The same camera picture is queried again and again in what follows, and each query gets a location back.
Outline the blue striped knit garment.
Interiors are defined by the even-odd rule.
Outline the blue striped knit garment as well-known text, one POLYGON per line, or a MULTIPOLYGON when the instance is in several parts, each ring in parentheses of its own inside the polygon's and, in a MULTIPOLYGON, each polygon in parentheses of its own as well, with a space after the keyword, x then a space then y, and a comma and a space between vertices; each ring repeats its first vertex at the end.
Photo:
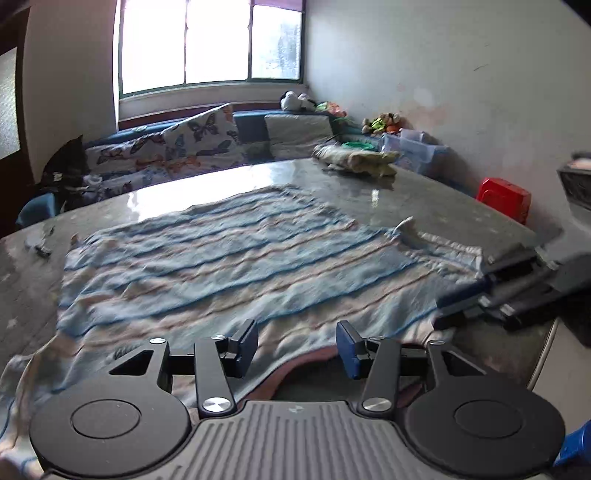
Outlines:
POLYGON ((362 224, 294 186, 99 231, 65 258, 54 336, 1 376, 1 474, 36 479, 39 407, 153 337, 176 352, 247 320, 259 346, 237 399, 335 350, 335 325, 423 343, 439 297, 474 282, 482 251, 417 229, 362 224))

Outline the red plastic stool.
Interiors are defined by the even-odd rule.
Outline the red plastic stool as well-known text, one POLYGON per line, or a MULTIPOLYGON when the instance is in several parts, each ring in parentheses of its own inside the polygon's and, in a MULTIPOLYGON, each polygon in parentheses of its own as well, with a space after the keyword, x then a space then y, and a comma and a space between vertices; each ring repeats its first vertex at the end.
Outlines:
POLYGON ((529 191, 502 178, 485 178, 480 184, 477 200, 525 225, 532 195, 529 191))

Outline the clear plastic storage box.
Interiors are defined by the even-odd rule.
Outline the clear plastic storage box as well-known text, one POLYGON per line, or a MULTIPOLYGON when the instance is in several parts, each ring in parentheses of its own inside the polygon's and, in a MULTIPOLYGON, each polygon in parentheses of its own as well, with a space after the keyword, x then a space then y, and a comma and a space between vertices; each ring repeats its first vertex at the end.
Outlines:
POLYGON ((403 169, 435 178, 449 156, 449 147, 436 144, 432 137, 420 130, 403 128, 398 134, 385 133, 379 141, 382 152, 399 152, 394 163, 403 169))

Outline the rolled floral cloth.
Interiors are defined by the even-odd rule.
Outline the rolled floral cloth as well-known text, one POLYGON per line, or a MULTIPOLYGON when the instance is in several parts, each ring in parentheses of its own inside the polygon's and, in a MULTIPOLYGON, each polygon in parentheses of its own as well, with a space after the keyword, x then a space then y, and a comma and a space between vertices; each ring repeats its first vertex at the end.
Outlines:
POLYGON ((393 165, 401 157, 401 153, 353 149, 342 145, 318 145, 312 150, 312 156, 332 170, 382 178, 396 176, 397 171, 393 165))

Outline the colourful plush toys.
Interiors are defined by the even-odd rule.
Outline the colourful plush toys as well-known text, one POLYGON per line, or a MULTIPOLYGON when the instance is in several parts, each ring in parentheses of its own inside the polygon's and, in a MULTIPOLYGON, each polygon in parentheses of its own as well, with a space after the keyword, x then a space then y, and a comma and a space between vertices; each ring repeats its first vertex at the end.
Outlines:
POLYGON ((400 113, 382 113, 374 119, 363 119, 361 131, 363 135, 372 136, 399 135, 406 125, 407 119, 400 113))

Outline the long butterfly cushion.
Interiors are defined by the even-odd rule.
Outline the long butterfly cushion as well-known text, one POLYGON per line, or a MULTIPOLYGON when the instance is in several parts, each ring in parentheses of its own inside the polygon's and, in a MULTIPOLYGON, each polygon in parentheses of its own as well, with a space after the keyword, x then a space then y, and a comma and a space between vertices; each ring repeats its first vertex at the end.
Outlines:
POLYGON ((149 186, 243 166, 245 151, 233 135, 149 134, 86 150, 87 199, 102 201, 149 186))

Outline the grey star quilted table cover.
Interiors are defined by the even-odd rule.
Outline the grey star quilted table cover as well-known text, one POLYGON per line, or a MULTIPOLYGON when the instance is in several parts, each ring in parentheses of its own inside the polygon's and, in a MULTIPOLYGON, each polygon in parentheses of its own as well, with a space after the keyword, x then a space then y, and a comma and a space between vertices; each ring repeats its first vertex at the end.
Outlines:
MULTIPOLYGON (((70 237, 83 239, 122 224, 207 204, 266 186, 293 184, 308 190, 362 223, 394 227, 413 216, 418 228, 466 245, 480 246, 486 256, 500 255, 516 242, 535 244, 540 235, 475 199, 428 177, 400 170, 394 186, 324 171, 314 160, 290 160, 224 170, 162 183, 61 214, 1 239, 1 373, 17 356, 24 368, 28 354, 55 334, 57 296, 70 237), (42 260, 27 245, 46 234, 52 250, 42 260)), ((532 327, 515 335, 500 326, 472 324, 459 330, 460 348, 534 388, 553 341, 556 325, 532 327)), ((322 376, 332 364, 318 353, 280 367, 249 393, 263 399, 277 390, 284 398, 320 399, 322 376)))

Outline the black pen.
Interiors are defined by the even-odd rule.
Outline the black pen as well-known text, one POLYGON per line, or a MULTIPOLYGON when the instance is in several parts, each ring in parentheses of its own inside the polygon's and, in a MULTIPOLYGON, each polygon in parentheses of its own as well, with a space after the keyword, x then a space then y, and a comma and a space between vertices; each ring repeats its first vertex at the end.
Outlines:
POLYGON ((47 241, 53 236, 54 231, 54 226, 41 227, 31 231, 25 239, 25 248, 39 258, 49 259, 52 255, 52 250, 47 246, 47 241))

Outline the blue sofa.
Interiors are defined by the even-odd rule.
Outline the blue sofa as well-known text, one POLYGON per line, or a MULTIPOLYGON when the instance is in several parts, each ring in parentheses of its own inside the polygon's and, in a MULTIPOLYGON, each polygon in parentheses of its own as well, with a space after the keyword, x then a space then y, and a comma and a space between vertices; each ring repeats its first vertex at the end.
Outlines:
POLYGON ((16 224, 148 186, 221 170, 307 158, 318 144, 359 132, 328 112, 233 111, 225 104, 192 117, 123 130, 94 142, 75 138, 46 163, 16 224))

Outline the large butterfly pillow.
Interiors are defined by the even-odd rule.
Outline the large butterfly pillow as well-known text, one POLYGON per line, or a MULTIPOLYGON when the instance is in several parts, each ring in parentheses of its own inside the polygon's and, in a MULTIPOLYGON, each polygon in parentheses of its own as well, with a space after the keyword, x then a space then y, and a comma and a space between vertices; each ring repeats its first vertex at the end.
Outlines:
POLYGON ((229 166, 246 163, 238 139, 238 126, 231 104, 209 109, 164 129, 167 162, 188 159, 222 161, 229 166))

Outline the grey plain pillow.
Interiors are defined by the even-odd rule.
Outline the grey plain pillow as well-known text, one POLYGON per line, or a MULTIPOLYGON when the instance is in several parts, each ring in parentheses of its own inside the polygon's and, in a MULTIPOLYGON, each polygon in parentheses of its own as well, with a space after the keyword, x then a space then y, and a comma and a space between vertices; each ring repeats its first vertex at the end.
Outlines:
POLYGON ((315 146, 334 135, 329 118, 324 115, 270 114, 264 116, 264 121, 274 159, 311 157, 315 146))

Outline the black bag on sofa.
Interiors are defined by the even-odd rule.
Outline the black bag on sofa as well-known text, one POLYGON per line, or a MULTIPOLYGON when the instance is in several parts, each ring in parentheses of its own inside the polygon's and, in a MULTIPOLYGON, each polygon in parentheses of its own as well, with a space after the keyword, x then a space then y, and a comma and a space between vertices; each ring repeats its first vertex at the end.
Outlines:
POLYGON ((83 136, 62 145, 43 168, 36 194, 52 194, 59 211, 70 211, 97 203, 99 194, 88 186, 84 177, 89 174, 83 136))

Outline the dark wooden door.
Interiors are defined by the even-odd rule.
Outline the dark wooden door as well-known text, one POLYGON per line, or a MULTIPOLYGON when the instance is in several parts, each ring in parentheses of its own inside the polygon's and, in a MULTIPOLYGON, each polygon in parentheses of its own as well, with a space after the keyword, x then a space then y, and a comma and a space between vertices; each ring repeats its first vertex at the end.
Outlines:
POLYGON ((30 7, 24 4, 1 22, 1 236, 13 233, 16 219, 34 188, 23 104, 24 47, 30 7))

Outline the white plush toy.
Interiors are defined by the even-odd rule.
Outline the white plush toy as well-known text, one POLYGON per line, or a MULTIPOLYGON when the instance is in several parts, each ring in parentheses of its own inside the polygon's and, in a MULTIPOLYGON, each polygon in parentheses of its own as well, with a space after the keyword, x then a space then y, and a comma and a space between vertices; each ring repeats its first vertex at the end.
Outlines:
POLYGON ((287 91, 280 98, 280 108, 286 112, 314 112, 317 110, 317 103, 307 93, 287 91))

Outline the window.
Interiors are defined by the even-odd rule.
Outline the window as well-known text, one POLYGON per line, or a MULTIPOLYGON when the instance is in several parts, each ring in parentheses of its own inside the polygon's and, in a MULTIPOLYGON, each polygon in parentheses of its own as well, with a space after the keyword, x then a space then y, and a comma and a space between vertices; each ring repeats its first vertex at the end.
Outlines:
POLYGON ((123 1, 122 96, 304 78, 303 1, 123 1))

